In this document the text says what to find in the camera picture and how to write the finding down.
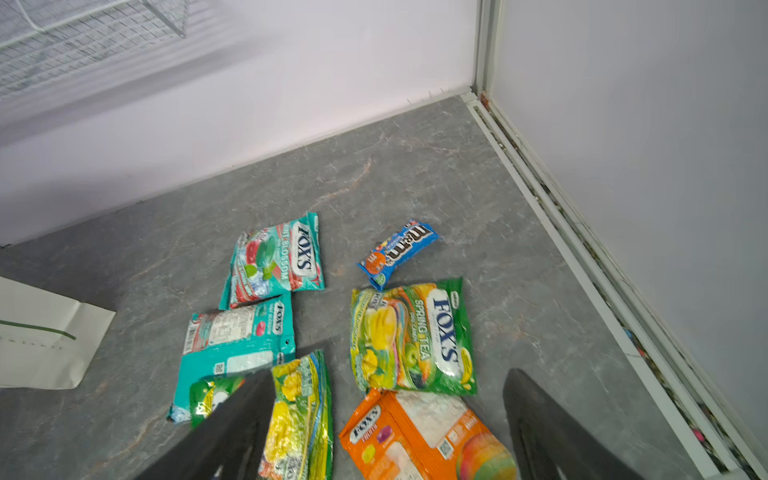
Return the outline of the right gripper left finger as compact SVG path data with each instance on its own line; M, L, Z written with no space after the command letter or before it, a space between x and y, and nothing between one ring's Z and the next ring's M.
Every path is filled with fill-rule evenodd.
M276 399L271 372L260 370L138 475L140 479L256 479Z

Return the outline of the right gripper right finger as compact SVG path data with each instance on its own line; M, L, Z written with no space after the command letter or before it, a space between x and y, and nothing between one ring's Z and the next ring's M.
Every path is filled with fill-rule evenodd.
M521 479L641 477L523 370L509 370L503 400Z

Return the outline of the green Fox's spring tea bag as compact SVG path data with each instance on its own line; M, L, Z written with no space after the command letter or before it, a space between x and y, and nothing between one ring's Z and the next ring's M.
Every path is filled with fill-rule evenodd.
M358 388L477 393L464 279L351 295L350 366Z

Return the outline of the white floral paper bag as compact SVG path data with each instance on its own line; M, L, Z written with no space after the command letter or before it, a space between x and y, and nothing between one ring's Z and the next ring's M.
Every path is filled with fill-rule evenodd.
M1 387L78 387L115 315L111 310L3 278Z

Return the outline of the green Fox's candy bag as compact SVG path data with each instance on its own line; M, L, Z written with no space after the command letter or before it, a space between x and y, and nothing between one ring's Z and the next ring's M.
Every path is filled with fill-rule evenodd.
M332 402L320 350L287 363L269 351L229 358L190 353L181 361L172 418L197 427L262 367L271 374L276 398L256 477L330 479Z

